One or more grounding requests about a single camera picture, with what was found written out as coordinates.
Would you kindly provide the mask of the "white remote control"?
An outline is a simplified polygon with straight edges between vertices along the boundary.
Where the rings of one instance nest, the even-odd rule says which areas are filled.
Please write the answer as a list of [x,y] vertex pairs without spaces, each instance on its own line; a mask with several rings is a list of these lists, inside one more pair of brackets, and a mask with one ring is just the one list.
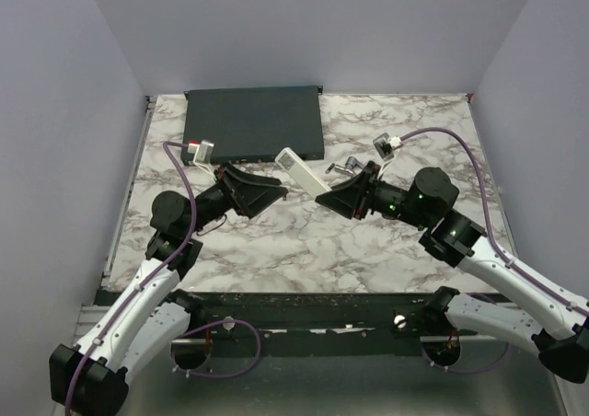
[[285,147],[274,161],[312,198],[331,191],[331,187],[290,147]]

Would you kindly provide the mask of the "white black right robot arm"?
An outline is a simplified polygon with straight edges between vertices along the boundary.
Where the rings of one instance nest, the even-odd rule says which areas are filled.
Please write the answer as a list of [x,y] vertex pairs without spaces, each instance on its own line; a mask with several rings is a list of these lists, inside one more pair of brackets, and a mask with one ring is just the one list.
[[440,168],[422,168],[410,188],[384,182],[370,162],[361,174],[317,196],[319,205],[349,219],[379,213],[423,232],[419,242],[435,259],[468,273],[513,302],[507,309],[440,288],[423,312],[436,335],[465,329],[535,354],[554,375],[582,384],[588,377],[588,300],[533,270],[491,232],[454,208],[458,188]]

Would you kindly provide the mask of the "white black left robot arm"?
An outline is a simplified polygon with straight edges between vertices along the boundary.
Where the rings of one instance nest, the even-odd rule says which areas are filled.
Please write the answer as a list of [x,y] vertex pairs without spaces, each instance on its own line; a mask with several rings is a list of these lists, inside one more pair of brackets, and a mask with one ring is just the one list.
[[169,298],[198,258],[193,238],[207,224],[233,210],[253,218],[284,197],[279,179],[222,165],[215,183],[199,195],[159,193],[152,203],[155,233],[133,280],[102,319],[73,346],[59,345],[49,360],[52,399],[68,412],[115,415],[130,385],[175,337],[197,336],[204,316]]

